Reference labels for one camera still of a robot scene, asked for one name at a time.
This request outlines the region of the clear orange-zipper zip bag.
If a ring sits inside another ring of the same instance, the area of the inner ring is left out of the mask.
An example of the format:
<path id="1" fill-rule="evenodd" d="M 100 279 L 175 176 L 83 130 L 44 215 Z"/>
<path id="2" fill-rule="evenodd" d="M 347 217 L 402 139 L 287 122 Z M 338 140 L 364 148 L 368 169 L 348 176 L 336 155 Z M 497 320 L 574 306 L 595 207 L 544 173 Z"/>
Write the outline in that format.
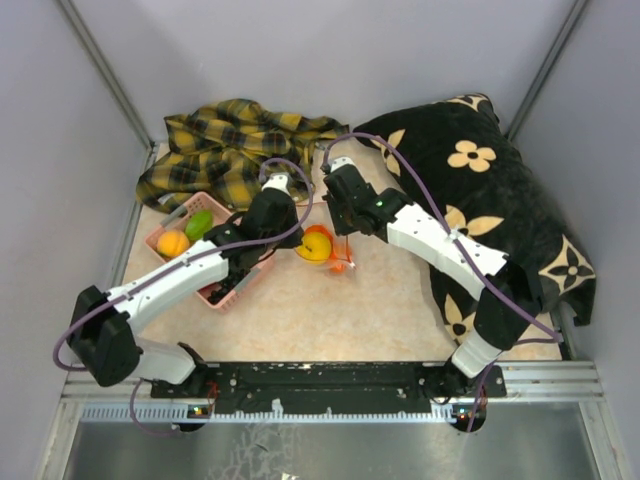
<path id="1" fill-rule="evenodd" d="M 307 227 L 294 252 L 307 265 L 331 274 L 342 275 L 356 268 L 349 238 L 336 236 L 323 224 Z"/>

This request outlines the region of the yellow toy fruit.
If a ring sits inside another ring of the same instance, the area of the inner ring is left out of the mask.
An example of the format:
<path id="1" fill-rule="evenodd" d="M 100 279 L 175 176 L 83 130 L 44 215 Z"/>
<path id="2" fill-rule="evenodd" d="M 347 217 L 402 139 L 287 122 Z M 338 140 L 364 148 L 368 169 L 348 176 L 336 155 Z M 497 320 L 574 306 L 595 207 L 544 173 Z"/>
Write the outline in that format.
<path id="1" fill-rule="evenodd" d="M 332 244 L 329 238 L 320 232 L 306 233 L 302 237 L 302 243 L 295 248 L 295 252 L 312 265 L 322 265 L 331 256 Z"/>

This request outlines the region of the orange toy fruit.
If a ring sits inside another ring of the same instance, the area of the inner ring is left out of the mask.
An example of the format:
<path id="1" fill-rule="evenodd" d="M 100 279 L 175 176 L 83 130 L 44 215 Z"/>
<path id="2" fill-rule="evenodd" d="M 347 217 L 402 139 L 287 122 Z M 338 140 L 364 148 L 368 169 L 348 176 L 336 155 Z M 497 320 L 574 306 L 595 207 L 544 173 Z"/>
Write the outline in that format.
<path id="1" fill-rule="evenodd" d="M 336 241 L 334 240 L 333 234 L 328 230 L 327 227 L 321 224 L 315 224 L 307 227 L 306 230 L 304 231 L 304 234 L 311 233 L 311 232 L 320 232 L 326 235 L 331 241 L 332 253 L 329 260 L 322 265 L 312 265 L 308 262 L 307 263 L 315 267 L 325 268 L 332 274 L 338 275 L 338 274 L 345 273 L 347 268 L 347 264 L 346 264 L 347 260 L 342 257 L 342 254 L 344 253 L 344 249 L 337 246 Z"/>

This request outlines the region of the pink plastic basket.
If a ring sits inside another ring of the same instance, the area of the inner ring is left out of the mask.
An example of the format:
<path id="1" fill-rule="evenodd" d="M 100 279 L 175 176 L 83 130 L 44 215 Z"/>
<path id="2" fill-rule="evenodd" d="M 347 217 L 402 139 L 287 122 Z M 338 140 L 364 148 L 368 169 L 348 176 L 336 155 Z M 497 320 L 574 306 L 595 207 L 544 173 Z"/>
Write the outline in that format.
<path id="1" fill-rule="evenodd" d="M 147 247 L 163 263 L 184 253 L 212 227 L 223 224 L 232 216 L 222 204 L 205 192 L 194 194 L 169 214 L 144 240 Z M 275 260 L 264 256 L 250 270 L 230 274 L 226 279 L 209 284 L 196 296 L 219 313 L 226 313 L 243 292 L 253 287 L 273 267 Z"/>

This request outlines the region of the green toy fruit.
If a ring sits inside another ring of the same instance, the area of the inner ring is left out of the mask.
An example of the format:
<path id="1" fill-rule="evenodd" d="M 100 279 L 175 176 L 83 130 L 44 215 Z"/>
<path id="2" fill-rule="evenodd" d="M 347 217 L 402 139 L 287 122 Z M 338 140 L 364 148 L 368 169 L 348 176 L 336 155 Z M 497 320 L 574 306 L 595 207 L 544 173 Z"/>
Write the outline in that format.
<path id="1" fill-rule="evenodd" d="M 194 213 L 185 225 L 184 233 L 191 243 L 203 238 L 213 227 L 214 216 L 209 210 Z"/>

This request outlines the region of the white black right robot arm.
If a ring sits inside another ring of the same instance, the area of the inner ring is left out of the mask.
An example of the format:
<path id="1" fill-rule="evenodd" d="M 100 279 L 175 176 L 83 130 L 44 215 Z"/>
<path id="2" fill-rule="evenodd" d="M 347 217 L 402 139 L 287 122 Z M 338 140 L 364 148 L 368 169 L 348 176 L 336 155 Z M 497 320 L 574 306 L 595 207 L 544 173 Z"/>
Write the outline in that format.
<path id="1" fill-rule="evenodd" d="M 358 232 L 406 250 L 444 273 L 476 301 L 474 323 L 448 360 L 448 387 L 470 395 L 482 370 L 520 339 L 542 310 L 542 287 L 535 273 L 508 255 L 459 233 L 449 233 L 418 203 L 388 188 L 378 194 L 350 158 L 323 168 L 327 202 L 338 235 Z"/>

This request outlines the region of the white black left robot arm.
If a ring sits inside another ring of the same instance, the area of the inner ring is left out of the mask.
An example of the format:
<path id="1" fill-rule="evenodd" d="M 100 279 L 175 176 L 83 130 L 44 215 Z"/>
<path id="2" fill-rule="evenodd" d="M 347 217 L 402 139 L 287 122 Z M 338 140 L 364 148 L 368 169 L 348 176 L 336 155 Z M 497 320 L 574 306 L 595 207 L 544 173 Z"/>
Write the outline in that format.
<path id="1" fill-rule="evenodd" d="M 68 346 L 102 387 L 138 376 L 173 384 L 184 395 L 201 394 L 208 373 L 186 344 L 139 337 L 150 322 L 184 297 L 254 267 L 269 250 L 293 248 L 302 230 L 291 196 L 263 189 L 239 223 L 216 226 L 183 254 L 146 276 L 102 292 L 95 286 L 77 297 Z"/>

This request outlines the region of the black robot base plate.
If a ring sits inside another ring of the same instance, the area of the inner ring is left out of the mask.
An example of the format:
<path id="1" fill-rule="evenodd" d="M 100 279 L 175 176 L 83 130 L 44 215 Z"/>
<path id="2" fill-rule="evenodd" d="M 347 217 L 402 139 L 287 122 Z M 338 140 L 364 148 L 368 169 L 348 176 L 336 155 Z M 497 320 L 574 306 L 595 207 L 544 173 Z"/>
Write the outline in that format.
<path id="1" fill-rule="evenodd" d="M 433 400 L 474 397 L 481 378 L 450 362 L 222 362 L 179 385 L 153 380 L 151 397 L 211 401 L 219 414 L 429 413 Z"/>

